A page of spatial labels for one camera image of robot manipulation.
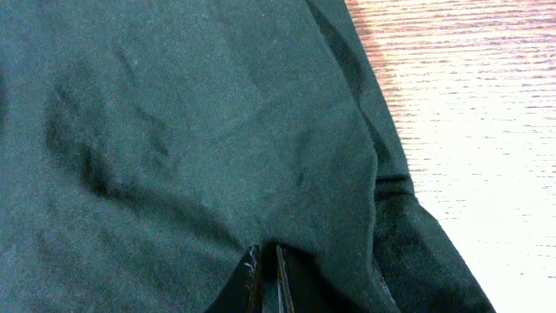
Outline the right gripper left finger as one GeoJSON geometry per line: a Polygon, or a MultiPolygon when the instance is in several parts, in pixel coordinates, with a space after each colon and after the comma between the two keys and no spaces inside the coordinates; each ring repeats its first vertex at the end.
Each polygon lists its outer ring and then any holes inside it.
{"type": "Polygon", "coordinates": [[[258,245],[250,246],[206,313],[261,313],[262,273],[258,245]]]}

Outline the black shorts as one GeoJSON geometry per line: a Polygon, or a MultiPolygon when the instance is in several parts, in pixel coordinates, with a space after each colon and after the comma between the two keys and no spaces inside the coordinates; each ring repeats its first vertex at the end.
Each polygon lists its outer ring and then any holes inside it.
{"type": "Polygon", "coordinates": [[[334,312],[490,312],[342,1],[4,1],[1,309],[203,312],[276,247],[334,312]]]}

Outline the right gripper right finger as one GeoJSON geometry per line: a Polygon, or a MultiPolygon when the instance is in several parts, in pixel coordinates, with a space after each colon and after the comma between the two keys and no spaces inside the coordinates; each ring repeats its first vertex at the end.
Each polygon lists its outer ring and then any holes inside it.
{"type": "Polygon", "coordinates": [[[280,312],[334,312],[324,282],[303,255],[287,246],[278,245],[276,258],[280,312]]]}

